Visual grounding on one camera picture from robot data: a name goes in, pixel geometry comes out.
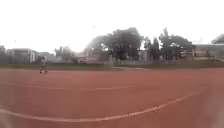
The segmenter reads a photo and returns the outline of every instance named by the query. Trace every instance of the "person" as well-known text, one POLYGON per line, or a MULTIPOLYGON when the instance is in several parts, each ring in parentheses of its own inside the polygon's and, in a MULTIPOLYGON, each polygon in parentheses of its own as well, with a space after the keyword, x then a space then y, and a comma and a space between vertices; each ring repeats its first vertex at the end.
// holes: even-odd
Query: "person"
POLYGON ((42 73, 43 70, 44 70, 45 74, 48 72, 47 67, 46 67, 45 58, 44 58, 44 57, 42 57, 42 59, 41 59, 40 73, 42 73))

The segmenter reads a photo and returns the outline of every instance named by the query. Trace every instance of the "running track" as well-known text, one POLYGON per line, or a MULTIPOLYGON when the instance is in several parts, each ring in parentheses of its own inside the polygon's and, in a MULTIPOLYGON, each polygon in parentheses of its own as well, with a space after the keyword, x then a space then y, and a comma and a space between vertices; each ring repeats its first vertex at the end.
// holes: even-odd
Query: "running track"
POLYGON ((223 128, 224 69, 0 70, 1 128, 223 128))

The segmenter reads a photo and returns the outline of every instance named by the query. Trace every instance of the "sky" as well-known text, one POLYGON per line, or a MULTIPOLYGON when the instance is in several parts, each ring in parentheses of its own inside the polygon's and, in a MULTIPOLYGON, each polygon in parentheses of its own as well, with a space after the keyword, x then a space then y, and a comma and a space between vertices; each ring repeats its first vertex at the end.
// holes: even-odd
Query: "sky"
POLYGON ((80 52, 97 35, 136 27, 142 36, 169 34, 209 43, 224 33, 216 0, 0 0, 0 45, 80 52))

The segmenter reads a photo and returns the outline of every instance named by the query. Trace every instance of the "white building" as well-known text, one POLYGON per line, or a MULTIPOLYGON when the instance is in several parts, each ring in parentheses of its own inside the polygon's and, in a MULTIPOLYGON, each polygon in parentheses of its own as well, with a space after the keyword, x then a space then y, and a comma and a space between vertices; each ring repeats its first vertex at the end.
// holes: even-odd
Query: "white building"
POLYGON ((38 59, 38 52, 29 48, 8 49, 7 54, 10 55, 16 63, 33 63, 38 59))
POLYGON ((196 56, 206 56, 207 52, 211 56, 224 56, 224 44, 194 44, 196 56))
POLYGON ((50 63, 62 63, 61 57, 56 57, 54 54, 49 52, 40 52, 40 56, 44 57, 47 62, 50 63))

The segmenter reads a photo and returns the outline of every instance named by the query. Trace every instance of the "grass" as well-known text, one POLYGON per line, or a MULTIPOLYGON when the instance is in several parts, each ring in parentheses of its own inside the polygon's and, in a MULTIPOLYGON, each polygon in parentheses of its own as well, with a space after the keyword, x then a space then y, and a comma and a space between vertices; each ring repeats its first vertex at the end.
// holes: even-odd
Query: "grass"
MULTIPOLYGON (((81 64, 49 64, 47 65, 49 70, 114 70, 104 65, 81 65, 81 64)), ((7 64, 0 65, 0 68, 12 68, 12 69, 40 69, 40 65, 21 65, 21 64, 7 64)))
MULTIPOLYGON (((151 65, 115 65, 113 67, 103 64, 49 64, 49 70, 123 70, 126 68, 145 68, 145 69, 194 69, 194 68, 219 68, 224 67, 224 63, 210 60, 192 60, 192 61, 176 61, 170 64, 151 64, 151 65)), ((21 64, 2 64, 0 68, 12 69, 34 69, 38 70, 40 65, 21 65, 21 64)))
POLYGON ((224 67, 224 63, 211 60, 192 60, 192 61, 177 61, 170 64, 151 64, 151 65, 116 65, 119 68, 145 68, 145 69, 195 69, 195 68, 220 68, 224 67))

